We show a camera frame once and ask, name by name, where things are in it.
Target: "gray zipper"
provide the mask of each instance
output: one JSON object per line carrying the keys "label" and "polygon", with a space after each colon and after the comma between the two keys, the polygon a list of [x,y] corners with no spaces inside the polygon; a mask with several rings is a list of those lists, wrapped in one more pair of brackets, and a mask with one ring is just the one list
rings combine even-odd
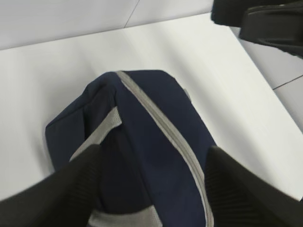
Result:
{"label": "gray zipper", "polygon": [[167,139],[183,157],[195,180],[196,186],[201,196],[203,208],[205,211],[205,226],[213,227],[214,218],[206,196],[204,173],[190,145],[187,143],[178,129],[173,125],[173,123],[171,123],[171,121],[165,116],[165,114],[125,72],[119,71],[116,73],[125,87],[138,99],[138,101],[150,114],[150,116],[153,118]]}

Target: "black object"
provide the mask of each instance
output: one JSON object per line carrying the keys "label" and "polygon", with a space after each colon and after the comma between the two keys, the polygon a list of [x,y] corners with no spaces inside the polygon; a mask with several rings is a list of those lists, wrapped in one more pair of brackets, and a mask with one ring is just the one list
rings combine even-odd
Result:
{"label": "black object", "polygon": [[249,8],[294,1],[297,0],[214,0],[212,20],[219,25],[241,27],[243,16]]}
{"label": "black object", "polygon": [[302,227],[303,204],[265,183],[218,147],[205,166],[217,227]]}
{"label": "black object", "polygon": [[303,57],[303,1],[247,10],[239,38]]}
{"label": "black object", "polygon": [[95,207],[100,181],[99,145],[67,166],[0,203],[0,227],[84,227]]}

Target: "white table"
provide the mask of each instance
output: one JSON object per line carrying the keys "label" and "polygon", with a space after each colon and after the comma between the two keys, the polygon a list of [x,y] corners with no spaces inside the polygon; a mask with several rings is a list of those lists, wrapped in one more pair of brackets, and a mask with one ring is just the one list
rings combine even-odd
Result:
{"label": "white table", "polygon": [[161,69],[187,89],[220,147],[299,200],[303,135],[231,30],[209,17],[0,51],[0,199],[52,172],[45,126],[90,81]]}

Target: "white surface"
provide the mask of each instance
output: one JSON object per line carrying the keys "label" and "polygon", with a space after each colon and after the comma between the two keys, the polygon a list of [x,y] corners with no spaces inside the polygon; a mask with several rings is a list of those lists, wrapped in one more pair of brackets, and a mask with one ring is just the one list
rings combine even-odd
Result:
{"label": "white surface", "polygon": [[213,0],[140,0],[127,27],[210,12]]}
{"label": "white surface", "polygon": [[138,0],[1,0],[0,49],[123,28]]}
{"label": "white surface", "polygon": [[209,17],[1,51],[0,198],[50,173],[45,126],[89,81],[162,69],[187,89],[219,146],[299,200],[303,135],[231,30]]}
{"label": "white surface", "polygon": [[303,77],[277,88],[275,92],[303,132]]}
{"label": "white surface", "polygon": [[[240,29],[232,27],[232,31],[238,36]],[[240,42],[272,89],[303,75],[303,59],[274,47]]]}
{"label": "white surface", "polygon": [[1,0],[0,50],[211,10],[213,0]]}

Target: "fabric bag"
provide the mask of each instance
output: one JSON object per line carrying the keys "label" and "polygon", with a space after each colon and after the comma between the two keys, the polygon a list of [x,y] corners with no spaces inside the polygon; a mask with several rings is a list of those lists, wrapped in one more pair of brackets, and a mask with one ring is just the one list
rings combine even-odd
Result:
{"label": "fabric bag", "polygon": [[91,144],[102,150],[91,226],[213,226],[205,186],[210,133],[163,71],[109,72],[46,127],[56,170]]}

